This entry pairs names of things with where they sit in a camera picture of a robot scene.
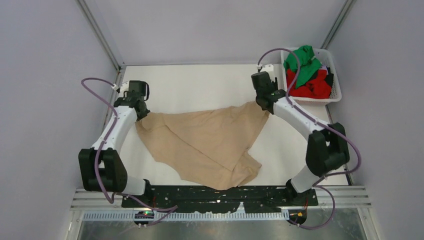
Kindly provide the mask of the beige t shirt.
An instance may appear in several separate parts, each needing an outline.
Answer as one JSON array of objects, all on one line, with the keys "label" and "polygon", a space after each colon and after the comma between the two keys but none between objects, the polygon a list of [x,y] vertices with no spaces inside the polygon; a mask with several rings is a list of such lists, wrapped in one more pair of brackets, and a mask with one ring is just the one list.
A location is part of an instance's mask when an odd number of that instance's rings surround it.
[{"label": "beige t shirt", "polygon": [[156,162],[182,180],[215,190],[243,186],[261,164],[249,150],[269,119],[256,102],[178,114],[154,113],[137,121],[137,134]]}]

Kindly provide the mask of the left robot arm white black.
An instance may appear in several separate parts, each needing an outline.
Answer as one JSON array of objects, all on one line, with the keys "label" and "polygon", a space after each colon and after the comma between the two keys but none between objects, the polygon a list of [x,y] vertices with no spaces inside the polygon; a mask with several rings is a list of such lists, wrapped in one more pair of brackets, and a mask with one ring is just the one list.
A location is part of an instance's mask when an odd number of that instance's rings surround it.
[{"label": "left robot arm white black", "polygon": [[130,80],[122,85],[110,82],[111,88],[120,94],[110,103],[86,85],[89,80],[84,78],[82,86],[105,103],[112,116],[97,141],[78,153],[83,188],[89,192],[134,195],[136,203],[148,207],[154,199],[153,193],[146,189],[148,182],[129,176],[120,151],[130,129],[150,113],[146,105],[150,86],[141,80]]}]

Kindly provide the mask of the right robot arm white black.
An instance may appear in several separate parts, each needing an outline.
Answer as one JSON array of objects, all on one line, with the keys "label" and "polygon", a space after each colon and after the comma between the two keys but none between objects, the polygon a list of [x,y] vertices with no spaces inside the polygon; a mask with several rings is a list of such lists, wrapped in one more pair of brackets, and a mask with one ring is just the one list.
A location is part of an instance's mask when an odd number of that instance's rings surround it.
[{"label": "right robot arm white black", "polygon": [[283,89],[277,89],[268,72],[251,75],[255,101],[264,111],[289,123],[307,141],[305,166],[285,184],[284,197],[299,205],[325,175],[350,160],[346,132],[340,123],[330,124],[300,106]]}]

